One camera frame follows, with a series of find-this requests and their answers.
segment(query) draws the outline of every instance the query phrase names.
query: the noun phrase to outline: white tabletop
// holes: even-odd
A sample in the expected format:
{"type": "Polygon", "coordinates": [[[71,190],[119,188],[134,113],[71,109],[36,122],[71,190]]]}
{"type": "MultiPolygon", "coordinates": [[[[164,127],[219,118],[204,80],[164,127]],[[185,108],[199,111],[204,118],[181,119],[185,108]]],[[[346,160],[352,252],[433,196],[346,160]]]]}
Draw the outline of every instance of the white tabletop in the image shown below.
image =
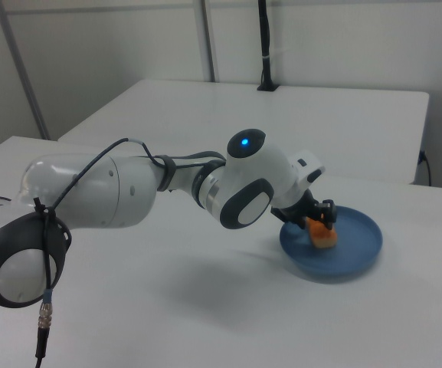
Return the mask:
{"type": "MultiPolygon", "coordinates": [[[[0,195],[33,158],[62,152],[93,149],[4,142],[0,195]]],[[[442,366],[442,189],[326,175],[311,188],[380,226],[362,276],[300,273],[269,213],[229,231],[185,193],[159,193],[136,227],[74,231],[42,366],[442,366]]],[[[37,318],[38,305],[0,307],[0,366],[34,366],[37,318]]]]}
{"type": "Polygon", "coordinates": [[[106,146],[125,136],[170,156],[225,151],[247,128],[262,129],[288,154],[315,153],[328,174],[414,181],[428,94],[393,90],[279,87],[141,80],[59,141],[106,146]]]}

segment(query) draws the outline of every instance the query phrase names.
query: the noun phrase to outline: blue bowl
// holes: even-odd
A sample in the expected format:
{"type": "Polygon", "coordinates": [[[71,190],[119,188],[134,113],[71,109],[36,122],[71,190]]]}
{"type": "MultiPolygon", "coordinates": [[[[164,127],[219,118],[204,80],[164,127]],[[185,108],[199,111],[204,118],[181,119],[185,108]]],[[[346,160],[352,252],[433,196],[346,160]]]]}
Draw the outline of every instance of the blue bowl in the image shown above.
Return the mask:
{"type": "Polygon", "coordinates": [[[334,224],[336,246],[318,249],[309,233],[287,222],[280,230],[280,244],[292,261],[304,272],[319,277],[348,276],[370,267],[382,248],[382,233],[367,215],[348,207],[337,207],[334,224]]]}

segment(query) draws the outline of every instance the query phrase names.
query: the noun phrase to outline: orange object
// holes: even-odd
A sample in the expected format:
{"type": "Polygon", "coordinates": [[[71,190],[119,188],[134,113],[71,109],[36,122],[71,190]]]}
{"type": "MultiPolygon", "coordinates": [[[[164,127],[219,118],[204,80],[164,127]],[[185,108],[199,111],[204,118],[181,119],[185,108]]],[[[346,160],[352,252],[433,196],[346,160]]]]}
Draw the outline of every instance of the orange object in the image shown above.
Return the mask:
{"type": "Polygon", "coordinates": [[[335,228],[328,230],[322,222],[306,218],[307,231],[316,248],[331,248],[336,245],[338,235],[335,228]]]}

